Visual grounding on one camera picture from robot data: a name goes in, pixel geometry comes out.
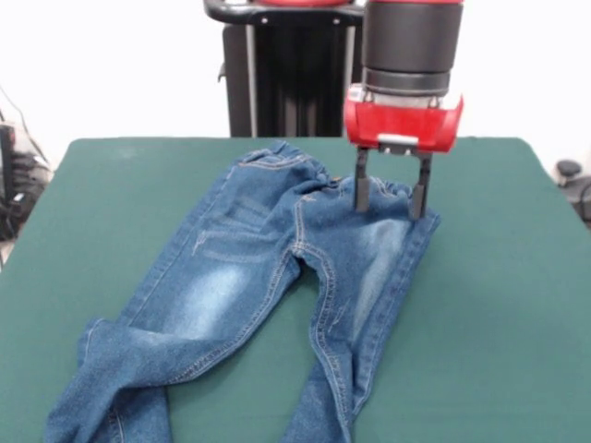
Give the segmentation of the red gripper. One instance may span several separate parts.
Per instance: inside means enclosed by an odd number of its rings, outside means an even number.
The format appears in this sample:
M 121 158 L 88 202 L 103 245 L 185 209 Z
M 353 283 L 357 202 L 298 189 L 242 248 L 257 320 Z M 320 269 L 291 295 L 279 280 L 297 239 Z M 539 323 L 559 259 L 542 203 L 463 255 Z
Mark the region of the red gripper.
M 447 153 L 456 140 L 464 110 L 464 96 L 452 92 L 442 98 L 401 97 L 371 92 L 352 85 L 344 101 L 344 126 L 356 149 L 355 209 L 368 210 L 368 149 L 408 155 L 413 151 Z M 410 217 L 425 216 L 432 156 L 421 155 L 412 192 Z

